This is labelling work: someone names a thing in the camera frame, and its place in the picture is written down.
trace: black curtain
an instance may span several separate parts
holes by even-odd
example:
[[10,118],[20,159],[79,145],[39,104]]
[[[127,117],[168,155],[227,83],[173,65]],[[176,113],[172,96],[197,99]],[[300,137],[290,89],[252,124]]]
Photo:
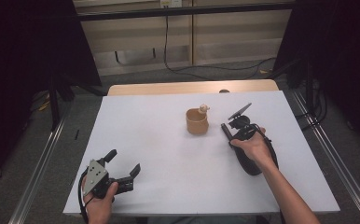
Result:
[[[314,77],[360,132],[360,1],[331,0],[303,12],[293,10],[274,69],[308,59]],[[300,63],[287,74],[296,87],[306,67]]]
[[53,20],[68,15],[76,15],[72,0],[0,1],[0,166],[51,76],[101,85],[80,23]]

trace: black cable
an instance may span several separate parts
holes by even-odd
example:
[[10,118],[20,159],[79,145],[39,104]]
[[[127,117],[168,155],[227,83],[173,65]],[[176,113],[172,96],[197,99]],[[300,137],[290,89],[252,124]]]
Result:
[[163,50],[163,63],[165,64],[165,67],[173,72],[173,73],[176,73],[178,75],[187,75],[187,76],[193,76],[193,77],[198,77],[198,78],[201,78],[201,79],[206,79],[206,80],[210,80],[210,81],[214,81],[213,79],[211,78],[208,78],[208,77],[200,77],[198,75],[195,75],[195,74],[190,74],[190,73],[180,73],[179,71],[181,71],[182,69],[178,69],[178,70],[174,70],[172,68],[169,67],[168,65],[168,62],[166,60],[166,49],[167,49],[167,45],[168,45],[168,30],[169,30],[169,23],[168,23],[168,16],[165,17],[166,18],[166,32],[165,32],[165,47],[164,47],[164,50]]
[[[324,99],[324,108],[323,108],[323,106],[321,105],[321,102],[320,102],[320,91],[322,92],[323,99]],[[315,120],[313,120],[312,123],[310,123],[308,126],[305,126],[305,127],[301,128],[301,131],[306,131],[309,128],[315,126],[315,125],[321,124],[323,122],[323,120],[325,119],[325,117],[326,117],[328,106],[327,106],[327,99],[326,99],[326,96],[325,96],[325,92],[322,89],[319,89],[318,96],[319,96],[319,104],[320,104],[320,108],[321,108],[321,110],[319,112],[319,115],[316,116]]]
[[92,199],[94,199],[95,197],[91,197],[84,205],[84,207],[87,207],[87,205],[90,203],[90,201],[92,201]]
[[265,145],[267,145],[268,149],[270,150],[270,155],[272,156],[273,162],[275,163],[276,167],[279,169],[279,163],[276,157],[276,152],[273,149],[270,139],[261,131],[261,129],[257,124],[250,124],[250,127],[252,127],[254,131],[261,134],[262,138],[264,138]]
[[81,174],[81,177],[78,181],[78,203],[80,205],[80,210],[81,210],[81,216],[83,217],[85,223],[88,224],[89,220],[88,220],[88,215],[87,215],[87,209],[86,209],[86,204],[85,206],[82,203],[82,190],[81,190],[81,186],[82,186],[82,180],[84,179],[84,177],[87,175],[88,172],[88,167],[87,169],[84,171],[84,173]]
[[320,116],[322,115],[323,113],[323,108],[322,108],[322,102],[320,100],[320,92],[322,91],[322,89],[319,88],[319,90],[317,91],[317,94],[316,94],[316,107],[314,107],[313,109],[316,110],[316,109],[319,109],[319,112],[318,112],[318,115],[316,116],[317,118],[320,118]]
[[168,16],[165,17],[166,19],[166,31],[165,31],[165,46],[164,46],[164,50],[163,50],[163,62],[165,64],[165,67],[170,70],[173,73],[179,74],[179,75],[188,75],[188,76],[193,76],[193,77],[198,77],[198,78],[202,78],[202,79],[206,79],[206,80],[212,80],[211,78],[208,77],[201,77],[195,74],[190,74],[190,73],[181,73],[181,71],[187,70],[187,69],[191,69],[191,68],[213,68],[213,69],[222,69],[222,70],[229,70],[229,71],[242,71],[242,70],[247,70],[247,69],[251,69],[251,68],[255,68],[256,67],[256,71],[250,76],[250,77],[254,77],[256,75],[256,72],[259,69],[259,66],[267,61],[270,60],[274,60],[276,59],[275,57],[272,58],[268,58],[265,59],[255,65],[251,65],[251,66],[247,66],[247,67],[241,67],[241,68],[226,68],[226,67],[219,67],[219,66],[213,66],[213,65],[195,65],[195,66],[187,66],[184,68],[179,68],[179,69],[172,69],[171,67],[169,67],[168,62],[167,62],[167,45],[168,45],[168,31],[169,31],[169,22],[168,22]]
[[315,116],[316,114],[316,109],[320,108],[319,110],[319,116],[321,114],[321,111],[322,111],[322,106],[320,104],[320,98],[319,98],[319,94],[320,94],[320,89],[317,90],[317,93],[315,95],[315,99],[314,99],[314,105],[313,105],[313,109],[312,111],[307,111],[303,114],[300,114],[300,115],[295,115],[296,119],[301,119],[307,115],[311,115],[311,116]]

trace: wooden cup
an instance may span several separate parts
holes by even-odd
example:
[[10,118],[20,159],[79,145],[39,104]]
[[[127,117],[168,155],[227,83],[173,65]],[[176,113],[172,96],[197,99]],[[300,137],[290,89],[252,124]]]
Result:
[[207,133],[209,123],[207,122],[206,113],[202,114],[198,111],[198,108],[189,109],[186,112],[187,130],[192,134],[204,134]]

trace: person's right hand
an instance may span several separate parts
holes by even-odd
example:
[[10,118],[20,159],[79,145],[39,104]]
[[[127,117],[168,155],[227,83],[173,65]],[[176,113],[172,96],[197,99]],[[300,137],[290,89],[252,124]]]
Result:
[[[85,181],[87,177],[85,176],[82,180],[82,188],[84,189]],[[107,193],[103,199],[98,199],[93,197],[93,193],[90,192],[83,198],[84,203],[86,203],[86,209],[88,212],[89,224],[106,224],[111,217],[111,208],[113,203],[114,195],[118,190],[118,183],[114,182],[110,185],[107,190]]]
[[239,139],[232,139],[230,143],[235,147],[243,149],[246,156],[250,158],[250,160],[255,161],[260,168],[261,165],[264,165],[266,162],[273,161],[264,138],[258,132],[256,132],[249,140],[241,141]]

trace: white tabletop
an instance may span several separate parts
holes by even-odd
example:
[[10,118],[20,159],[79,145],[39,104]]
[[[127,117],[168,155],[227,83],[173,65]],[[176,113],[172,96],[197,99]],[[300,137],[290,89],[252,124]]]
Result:
[[[250,176],[228,146],[220,124],[252,103],[244,115],[265,127],[280,170],[314,212],[339,211],[281,91],[104,97],[76,179],[91,159],[111,149],[110,177],[141,164],[134,190],[116,196],[113,213],[126,216],[239,215],[278,212],[263,175]],[[186,111],[207,104],[209,130],[187,132]],[[65,214],[78,215],[77,181]]]

